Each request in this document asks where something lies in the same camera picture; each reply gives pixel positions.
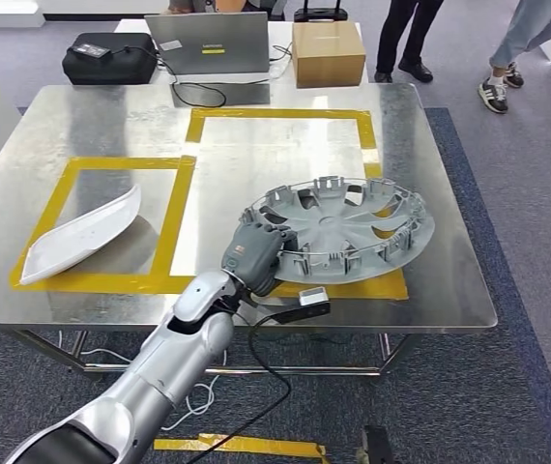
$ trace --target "sneaker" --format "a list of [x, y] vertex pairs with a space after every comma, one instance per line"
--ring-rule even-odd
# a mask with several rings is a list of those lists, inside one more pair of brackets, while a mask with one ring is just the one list
[[374, 73], [374, 81], [378, 84], [391, 84], [393, 82], [391, 72], [378, 72]]
[[489, 110], [495, 113], [505, 113], [508, 111], [508, 96], [505, 84], [491, 85], [486, 79], [479, 87], [477, 93]]
[[503, 76], [503, 82], [505, 82], [510, 87], [513, 87], [514, 89], [520, 89], [525, 83], [523, 79], [523, 75], [517, 69], [516, 63], [511, 63], [510, 66], [505, 70], [505, 75]]

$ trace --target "blue carpet border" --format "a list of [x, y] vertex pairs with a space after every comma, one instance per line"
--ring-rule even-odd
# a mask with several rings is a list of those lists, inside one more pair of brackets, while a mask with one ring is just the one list
[[551, 374], [489, 217], [474, 172], [448, 108], [426, 108], [430, 128], [465, 219], [495, 304], [499, 324], [508, 325], [529, 381], [551, 450]]

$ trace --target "person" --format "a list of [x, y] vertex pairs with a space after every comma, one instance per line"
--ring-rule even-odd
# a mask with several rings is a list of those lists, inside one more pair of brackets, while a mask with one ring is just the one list
[[477, 93], [491, 111], [507, 112], [507, 86], [519, 89], [524, 85], [517, 57], [551, 39], [551, 0], [520, 0], [508, 32], [490, 58], [490, 76], [480, 84]]
[[375, 81], [392, 82], [391, 72], [396, 64], [398, 42], [413, 12], [415, 17], [409, 33], [407, 46], [398, 68], [421, 82], [432, 81], [432, 72], [421, 62], [421, 48], [443, 3], [443, 0], [391, 0], [378, 43]]
[[260, 0], [169, 0], [165, 14], [257, 12]]

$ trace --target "cardboard box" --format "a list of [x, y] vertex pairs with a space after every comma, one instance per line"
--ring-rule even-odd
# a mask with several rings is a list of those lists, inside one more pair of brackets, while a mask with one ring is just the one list
[[293, 67], [297, 87], [360, 85], [366, 52], [354, 23], [293, 24]]

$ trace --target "jeans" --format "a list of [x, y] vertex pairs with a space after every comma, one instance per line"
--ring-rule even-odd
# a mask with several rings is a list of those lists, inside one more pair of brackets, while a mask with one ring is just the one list
[[523, 51], [551, 39], [551, 0], [520, 0], [505, 37], [490, 59], [495, 68], [507, 68]]
[[443, 3], [443, 0], [391, 0], [389, 13], [383, 25], [378, 43], [376, 71], [379, 73], [394, 71], [398, 42], [403, 37], [413, 12], [415, 17], [412, 19], [407, 46], [403, 56], [413, 65], [421, 63], [424, 39]]

